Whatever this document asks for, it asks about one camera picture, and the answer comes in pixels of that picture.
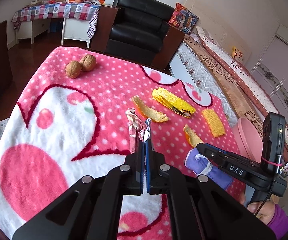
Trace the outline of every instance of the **hand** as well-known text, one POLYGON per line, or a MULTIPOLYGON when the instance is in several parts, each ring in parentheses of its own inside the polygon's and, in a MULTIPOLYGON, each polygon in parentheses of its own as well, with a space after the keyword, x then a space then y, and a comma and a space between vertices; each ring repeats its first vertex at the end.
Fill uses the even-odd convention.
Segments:
MULTIPOLYGON (((245 198, 245 193, 242 192, 239 198, 240 204, 244 205, 246 201, 245 198)), ((262 202, 254 202, 251 203, 247 206, 247 210, 250 211, 251 213, 255 214, 257 209, 260 207, 262 202)), ((271 222, 272 218, 274 217, 275 214, 275 204, 274 202, 270 199, 269 201, 266 201, 266 203, 263 205, 259 213, 257 214, 257 217, 265 224, 267 225, 268 223, 271 222)))

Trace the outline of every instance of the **purple sleeve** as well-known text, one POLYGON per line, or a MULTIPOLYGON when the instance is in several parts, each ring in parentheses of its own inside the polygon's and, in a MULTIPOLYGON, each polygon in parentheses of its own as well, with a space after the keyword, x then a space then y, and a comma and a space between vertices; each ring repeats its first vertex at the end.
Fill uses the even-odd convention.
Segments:
POLYGON ((288 216, 279 205, 275 204, 275 213, 268 227, 273 230, 277 240, 281 239, 288 231, 288 216))

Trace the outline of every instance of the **drawer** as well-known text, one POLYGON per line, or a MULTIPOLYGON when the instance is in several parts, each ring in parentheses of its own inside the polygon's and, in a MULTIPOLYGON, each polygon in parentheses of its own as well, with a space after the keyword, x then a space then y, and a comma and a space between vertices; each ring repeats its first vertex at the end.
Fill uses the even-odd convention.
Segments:
POLYGON ((36 37, 50 27, 50 19, 39 19, 32 21, 32 36, 36 37))
POLYGON ((79 41, 88 41, 87 30, 88 21, 76 20, 73 18, 64 19, 63 38, 79 41))
POLYGON ((31 38, 31 26, 33 21, 21 22, 21 26, 16 31, 17 39, 30 39, 31 38))

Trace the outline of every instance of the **metal screw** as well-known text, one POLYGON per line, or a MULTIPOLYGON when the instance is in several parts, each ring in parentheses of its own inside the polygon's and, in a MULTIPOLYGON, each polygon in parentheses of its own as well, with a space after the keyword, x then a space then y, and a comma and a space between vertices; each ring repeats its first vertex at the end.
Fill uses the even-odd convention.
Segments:
POLYGON ((170 166, 167 165, 167 164, 162 164, 162 165, 160 166, 160 169, 161 169, 162 171, 168 171, 168 170, 170 169, 170 166))
POLYGON ((208 181, 208 177, 206 175, 200 175, 200 176, 198 176, 198 180, 200 182, 207 182, 208 181))
POLYGON ((92 181, 92 177, 91 176, 84 176, 82 177, 82 183, 90 183, 92 181))
POLYGON ((124 164, 124 165, 122 165, 122 166, 120 167, 120 170, 121 170, 121 171, 129 171, 129 169, 130 169, 130 166, 127 165, 127 164, 124 164))

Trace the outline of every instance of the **black leather armchair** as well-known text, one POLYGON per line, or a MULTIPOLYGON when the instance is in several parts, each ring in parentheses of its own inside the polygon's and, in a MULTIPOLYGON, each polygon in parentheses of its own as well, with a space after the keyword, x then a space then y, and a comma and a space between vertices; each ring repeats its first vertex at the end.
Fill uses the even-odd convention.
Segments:
POLYGON ((156 0, 118 0, 116 8, 102 6, 91 50, 165 69, 184 37, 168 24, 173 12, 156 0))

